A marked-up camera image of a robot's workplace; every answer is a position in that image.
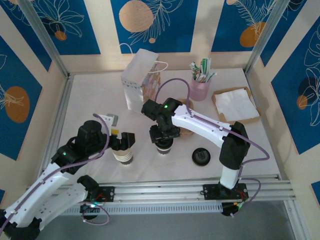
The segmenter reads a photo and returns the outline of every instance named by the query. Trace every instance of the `black lid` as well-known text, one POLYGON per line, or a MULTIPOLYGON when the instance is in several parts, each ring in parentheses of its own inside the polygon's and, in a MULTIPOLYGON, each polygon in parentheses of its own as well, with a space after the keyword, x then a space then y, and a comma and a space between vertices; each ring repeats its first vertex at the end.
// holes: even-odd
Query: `black lid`
POLYGON ((169 138, 166 140, 162 140, 160 139, 158 142, 155 143, 155 145, 160 148, 160 149, 168 149, 172 146, 172 144, 174 144, 174 139, 173 138, 169 138))
POLYGON ((210 152, 205 148, 197 148, 192 153, 192 161, 198 166, 205 166, 210 162, 210 152))

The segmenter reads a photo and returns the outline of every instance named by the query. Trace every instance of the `cable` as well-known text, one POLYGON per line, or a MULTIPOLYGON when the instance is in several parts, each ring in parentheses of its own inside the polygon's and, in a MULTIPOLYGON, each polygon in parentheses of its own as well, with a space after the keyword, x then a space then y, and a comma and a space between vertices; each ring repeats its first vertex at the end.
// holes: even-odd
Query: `cable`
MULTIPOLYGON (((240 135, 240 134, 238 134, 237 132, 234 132, 234 131, 232 131, 232 130, 226 129, 226 128, 224 128, 223 126, 220 126, 220 125, 218 125, 218 124, 216 124, 216 123, 214 123, 214 122, 211 122, 211 121, 209 121, 209 120, 206 120, 206 119, 204 119, 204 118, 202 118, 202 117, 200 117, 200 116, 197 116, 197 115, 195 115, 195 114, 192 114, 192 112, 191 112, 191 110, 190 110, 190 108, 189 108, 190 86, 189 86, 188 82, 187 82, 186 80, 182 79, 182 78, 175 77, 175 78, 171 78, 171 79, 169 79, 168 81, 164 82, 164 83, 159 87, 158 91, 156 92, 156 95, 155 95, 155 98, 154 98, 154 101, 155 101, 155 102, 157 101, 159 92, 160 92, 160 90, 163 88, 163 86, 166 85, 167 83, 171 82, 171 81, 174 81, 174 80, 179 80, 179 81, 184 82, 184 83, 186 84, 187 88, 188 88, 188 94, 187 94, 187 96, 186 96, 186 104, 185 104, 185 105, 186 105, 186 109, 187 109, 187 111, 188 111, 188 113, 189 113, 190 115, 192 115, 195 119, 198 119, 198 120, 203 121, 203 122, 205 122, 205 123, 207 123, 207 124, 210 124, 210 125, 218 128, 218 129, 221 129, 221 127, 222 127, 222 131, 225 131, 225 132, 227 132, 227 133, 229 133, 229 134, 232 134, 232 135, 234 135, 234 136, 236 136, 236 137, 238 137, 238 138, 246 141, 247 143, 250 143, 251 145, 255 146, 256 148, 258 148, 260 151, 262 151, 262 152, 265 154, 265 157, 255 158, 255 159, 251 159, 251 160, 244 161, 244 162, 241 164, 241 166, 240 166, 239 173, 238 173, 238 178, 240 178, 240 176, 241 176, 241 174, 242 174, 242 171, 243 171, 243 167, 244 167, 245 164, 252 163, 252 162, 266 161, 266 160, 270 159, 269 153, 268 153, 263 147, 261 147, 260 145, 258 145, 258 144, 255 143, 254 141, 250 140, 249 138, 247 138, 247 137, 245 137, 245 136, 242 136, 242 135, 240 135)), ((256 179, 256 178, 240 178, 240 179, 242 179, 242 180, 253 180, 253 181, 256 181, 256 182, 259 183, 259 187, 258 187, 257 191, 256 191, 255 194, 250 198, 250 200, 246 203, 246 205, 248 205, 249 203, 251 203, 251 202, 253 201, 253 199, 254 199, 254 198, 257 196, 257 194, 259 193, 259 191, 260 191, 260 189, 261 189, 261 182, 260 182, 258 179, 256 179)))
POLYGON ((85 219, 85 211, 83 211, 81 217, 82 217, 82 220, 84 223, 86 224, 90 224, 90 225, 94 225, 94 226, 104 226, 104 225, 107 225, 110 221, 110 215, 109 213, 107 212, 107 210, 105 210, 102 206, 100 205, 97 205, 95 204, 94 202, 90 202, 90 201, 82 201, 82 202, 79 202, 79 204, 91 204, 91 205, 95 205, 96 207, 100 208, 102 211, 104 211, 108 217, 108 219, 103 222, 103 223, 95 223, 95 222, 92 222, 92 221, 88 221, 85 219))
POLYGON ((90 158, 86 161, 82 161, 82 162, 78 162, 78 163, 73 163, 73 164, 69 164, 69 165, 66 165, 66 166, 62 166, 60 168, 58 168, 57 170, 54 170, 53 172, 51 172, 50 174, 48 174, 46 177, 43 178, 42 182, 39 182, 37 185, 34 186, 34 188, 25 196, 24 199, 21 200, 21 202, 16 206, 16 208, 14 209, 14 212, 11 213, 9 215, 9 217, 6 219, 6 221, 3 223, 1 229, 0 229, 0 236, 1 234, 3 233, 5 227, 7 226, 7 224, 10 222, 10 220, 13 218, 13 216, 16 214, 16 212, 21 208, 21 206, 30 198, 30 196, 42 185, 42 184, 45 184, 46 183, 46 180, 48 180, 49 178, 51 178, 53 175, 55 175, 56 173, 62 171, 62 170, 65 170, 65 169, 69 169, 69 168, 73 168, 73 167, 78 167, 78 166, 82 166, 82 165, 85 165, 85 164, 88 164, 98 158, 100 158, 105 150, 108 148, 108 145, 109 145, 109 140, 110 140, 110 135, 109 135, 109 128, 107 126, 107 124, 105 123, 105 121, 98 115, 98 114, 93 114, 94 117, 98 118, 103 126, 105 127, 106 129, 106 142, 105 142, 105 145, 103 147, 103 149, 96 155, 94 156, 93 158, 90 158))
POLYGON ((258 195, 258 193, 260 192, 261 182, 260 182, 258 179, 256 179, 256 178, 251 178, 251 177, 243 177, 243 178, 241 177, 240 179, 241 179, 241 180, 252 180, 252 181, 256 181, 256 182, 258 182, 258 184, 259 184, 258 189, 256 190, 256 192, 253 194, 253 196, 250 198, 250 200, 248 200, 248 201, 246 202, 245 205, 248 205, 248 204, 250 204, 250 203, 255 199, 255 197, 256 197, 256 196, 258 195))

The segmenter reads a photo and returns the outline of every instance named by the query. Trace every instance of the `cup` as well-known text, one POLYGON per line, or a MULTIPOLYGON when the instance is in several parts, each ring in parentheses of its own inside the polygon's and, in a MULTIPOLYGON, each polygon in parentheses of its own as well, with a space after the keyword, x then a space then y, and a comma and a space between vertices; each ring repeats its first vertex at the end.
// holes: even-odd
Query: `cup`
POLYGON ((210 82, 211 80, 201 83, 192 78, 190 85, 190 98, 197 102, 205 100, 210 87, 210 82))
POLYGON ((172 144, 174 144, 173 138, 166 140, 159 140, 155 143, 156 149, 160 155, 166 155, 170 152, 172 144))
POLYGON ((134 155, 132 153, 131 148, 128 148, 127 150, 112 150, 112 153, 121 164, 128 165, 134 160, 134 155))

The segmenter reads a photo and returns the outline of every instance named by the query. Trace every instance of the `paper bag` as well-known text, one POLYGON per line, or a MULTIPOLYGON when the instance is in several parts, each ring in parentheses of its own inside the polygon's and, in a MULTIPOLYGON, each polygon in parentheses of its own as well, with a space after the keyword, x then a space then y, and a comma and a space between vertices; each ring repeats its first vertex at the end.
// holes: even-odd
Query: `paper bag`
POLYGON ((155 99, 161 84, 158 63, 155 62, 158 56, 140 48, 123 71, 121 81, 128 109, 141 113, 143 104, 148 99, 155 99))

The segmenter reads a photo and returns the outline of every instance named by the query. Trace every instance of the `pencil holder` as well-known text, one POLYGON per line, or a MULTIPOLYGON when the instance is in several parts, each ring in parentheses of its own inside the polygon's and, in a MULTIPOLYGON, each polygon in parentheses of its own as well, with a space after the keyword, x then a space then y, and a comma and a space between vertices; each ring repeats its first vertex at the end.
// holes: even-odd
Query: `pencil holder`
POLYGON ((211 80, 205 83, 197 82, 193 78, 190 84, 190 98, 200 102, 206 99, 211 80))

